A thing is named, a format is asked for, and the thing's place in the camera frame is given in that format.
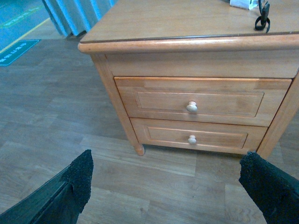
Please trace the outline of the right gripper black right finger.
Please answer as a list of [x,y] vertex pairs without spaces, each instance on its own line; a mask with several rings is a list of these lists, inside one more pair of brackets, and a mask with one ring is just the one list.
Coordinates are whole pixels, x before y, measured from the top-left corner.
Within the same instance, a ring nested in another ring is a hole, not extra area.
[[268,224],[299,222],[299,181],[259,154],[248,152],[240,160],[239,182],[263,213]]

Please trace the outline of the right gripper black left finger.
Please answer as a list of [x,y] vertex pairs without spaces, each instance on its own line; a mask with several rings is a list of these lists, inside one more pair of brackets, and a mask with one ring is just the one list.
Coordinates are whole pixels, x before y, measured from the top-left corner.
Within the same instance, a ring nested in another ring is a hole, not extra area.
[[28,197],[3,212],[2,224],[75,224],[91,196],[93,158],[85,150]]

